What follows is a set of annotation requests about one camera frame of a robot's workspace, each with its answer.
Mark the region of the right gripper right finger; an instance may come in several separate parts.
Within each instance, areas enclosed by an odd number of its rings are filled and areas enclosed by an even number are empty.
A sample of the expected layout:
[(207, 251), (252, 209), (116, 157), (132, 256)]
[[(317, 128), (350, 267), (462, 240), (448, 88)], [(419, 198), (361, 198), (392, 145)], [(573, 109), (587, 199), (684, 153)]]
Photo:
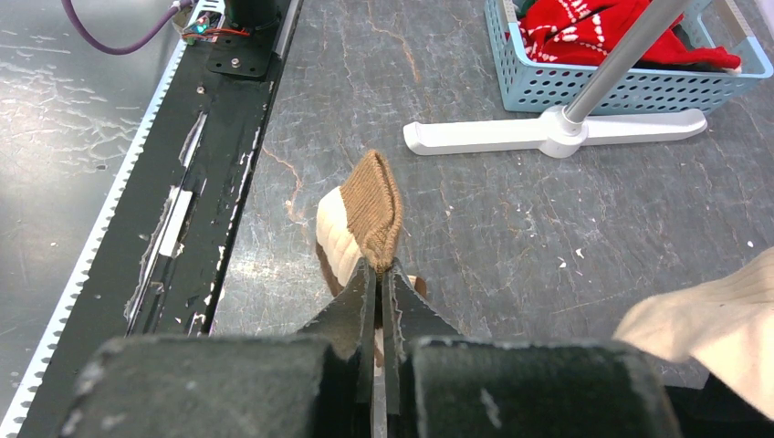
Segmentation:
[(391, 437), (677, 437), (664, 386), (617, 341), (461, 335), (400, 264), (382, 276)]

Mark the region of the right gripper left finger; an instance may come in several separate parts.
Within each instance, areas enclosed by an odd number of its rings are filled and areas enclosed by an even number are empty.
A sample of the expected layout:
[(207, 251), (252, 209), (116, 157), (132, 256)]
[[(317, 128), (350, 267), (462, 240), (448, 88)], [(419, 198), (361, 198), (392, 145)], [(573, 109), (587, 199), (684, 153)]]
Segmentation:
[(360, 261), (296, 332), (142, 336), (103, 344), (60, 437), (368, 437), (376, 275)]

